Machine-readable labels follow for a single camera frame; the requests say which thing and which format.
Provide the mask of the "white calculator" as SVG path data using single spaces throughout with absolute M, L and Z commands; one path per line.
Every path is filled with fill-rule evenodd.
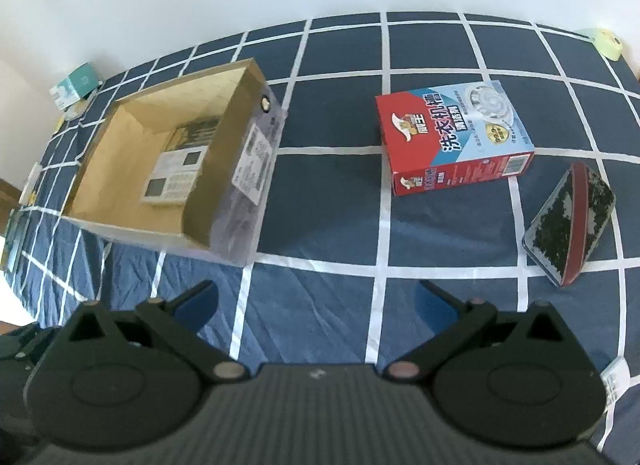
M 186 203 L 194 186 L 196 176 L 198 174 L 195 172 L 154 176 L 146 183 L 141 202 L 160 205 Z
M 206 151 L 206 147 L 163 151 L 158 155 L 150 178 L 170 178 L 178 174 L 198 172 Z

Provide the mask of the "navy white checked bedsheet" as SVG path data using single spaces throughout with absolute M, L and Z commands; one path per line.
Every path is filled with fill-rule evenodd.
M 252 59 L 288 110 L 257 259 L 245 269 L 100 239 L 62 216 L 81 162 L 118 101 Z M 382 151 L 383 92 L 499 81 L 536 152 L 522 176 L 398 198 Z M 575 33 L 455 12 L 295 21 L 186 47 L 110 77 L 41 156 L 24 244 L 2 283 L 43 336 L 85 300 L 130 310 L 203 280 L 219 306 L 202 336 L 250 369 L 277 362 L 385 365 L 430 337 L 434 281 L 502 310 L 548 301 L 597 367 L 639 370 L 639 84 Z M 582 274 L 555 287 L 522 246 L 581 162 L 615 211 Z

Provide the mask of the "dark speckled tin case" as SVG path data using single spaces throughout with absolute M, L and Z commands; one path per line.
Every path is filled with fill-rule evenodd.
M 523 237 L 523 248 L 557 287 L 572 285 L 613 214 L 616 196 L 590 167 L 575 162 L 544 201 Z

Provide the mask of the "brown cardboard box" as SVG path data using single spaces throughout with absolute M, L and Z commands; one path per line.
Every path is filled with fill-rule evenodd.
M 253 59 L 119 99 L 62 215 L 106 240 L 244 267 L 285 118 Z

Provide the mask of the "red blue detergent box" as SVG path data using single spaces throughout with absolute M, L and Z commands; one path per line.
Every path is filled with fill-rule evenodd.
M 535 153 L 495 80 L 394 92 L 375 102 L 395 196 L 518 176 Z

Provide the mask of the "screwdriver set clear case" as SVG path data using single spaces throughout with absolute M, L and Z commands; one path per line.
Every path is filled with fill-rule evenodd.
M 220 117 L 212 116 L 211 118 L 202 118 L 201 120 L 180 125 L 168 138 L 164 151 L 170 152 L 208 146 L 215 135 L 219 123 Z

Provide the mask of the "teal green small box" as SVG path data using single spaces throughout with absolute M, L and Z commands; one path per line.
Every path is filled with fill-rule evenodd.
M 102 78 L 94 66 L 90 62 L 86 62 L 51 87 L 49 94 L 55 107 L 65 111 L 81 99 L 86 98 L 102 84 Z

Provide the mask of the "pale green tape roll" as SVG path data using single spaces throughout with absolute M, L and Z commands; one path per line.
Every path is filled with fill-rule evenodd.
M 585 29 L 585 36 L 590 39 L 597 52 L 610 61 L 618 61 L 623 55 L 624 45 L 622 41 L 607 29 Z

